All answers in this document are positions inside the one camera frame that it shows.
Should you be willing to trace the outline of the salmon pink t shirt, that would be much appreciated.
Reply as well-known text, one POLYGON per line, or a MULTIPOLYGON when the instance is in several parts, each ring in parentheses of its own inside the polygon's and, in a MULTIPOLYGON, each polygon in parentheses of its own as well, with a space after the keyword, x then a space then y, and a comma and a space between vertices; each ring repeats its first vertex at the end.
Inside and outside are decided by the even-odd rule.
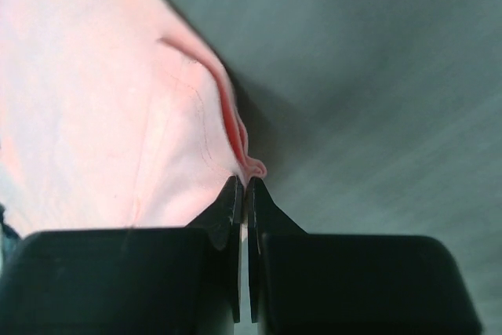
POLYGON ((20 236, 188 224, 263 177, 223 64, 164 0, 1 0, 1 201, 20 236))

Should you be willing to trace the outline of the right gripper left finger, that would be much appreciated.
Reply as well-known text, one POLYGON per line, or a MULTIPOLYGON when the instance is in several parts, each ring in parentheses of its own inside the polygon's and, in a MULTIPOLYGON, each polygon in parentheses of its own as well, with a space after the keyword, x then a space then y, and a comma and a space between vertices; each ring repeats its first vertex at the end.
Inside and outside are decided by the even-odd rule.
POLYGON ((1 277, 4 334, 231 334, 244 188, 182 228, 37 232, 1 277))

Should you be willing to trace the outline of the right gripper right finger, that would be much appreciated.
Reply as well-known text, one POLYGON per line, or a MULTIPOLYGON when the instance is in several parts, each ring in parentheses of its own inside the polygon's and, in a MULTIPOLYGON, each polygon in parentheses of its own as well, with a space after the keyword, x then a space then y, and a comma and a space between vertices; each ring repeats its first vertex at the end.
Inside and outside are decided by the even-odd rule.
POLYGON ((251 319, 261 334, 480 334, 451 252, 424 235, 310 234, 264 182, 246 192, 251 319))

